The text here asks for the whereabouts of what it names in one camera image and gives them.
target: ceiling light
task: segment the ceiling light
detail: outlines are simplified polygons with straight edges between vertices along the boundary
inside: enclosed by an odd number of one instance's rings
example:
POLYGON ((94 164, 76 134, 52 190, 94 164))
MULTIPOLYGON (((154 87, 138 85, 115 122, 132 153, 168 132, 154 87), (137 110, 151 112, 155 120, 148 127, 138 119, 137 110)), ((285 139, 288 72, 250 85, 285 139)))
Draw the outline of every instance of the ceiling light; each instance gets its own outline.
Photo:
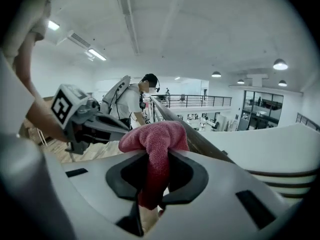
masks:
POLYGON ((285 80, 281 80, 281 81, 278 83, 278 85, 279 85, 279 86, 283 86, 283 87, 288 86, 285 80))
POLYGON ((48 28, 56 31, 58 28, 60 28, 60 26, 54 23, 53 21, 49 20, 48 28))
POLYGON ((213 77, 213 78, 220 78, 220 77, 221 77, 221 74, 220 74, 218 71, 214 71, 214 72, 212 73, 212 77, 213 77))
POLYGON ((286 70, 288 68, 288 65, 283 59, 278 58, 275 60, 273 68, 275 70, 286 70))
POLYGON ((102 55, 97 53, 94 49, 90 49, 90 50, 88 50, 88 52, 93 54, 94 56, 98 57, 102 61, 106 61, 107 60, 105 57, 103 57, 102 55))

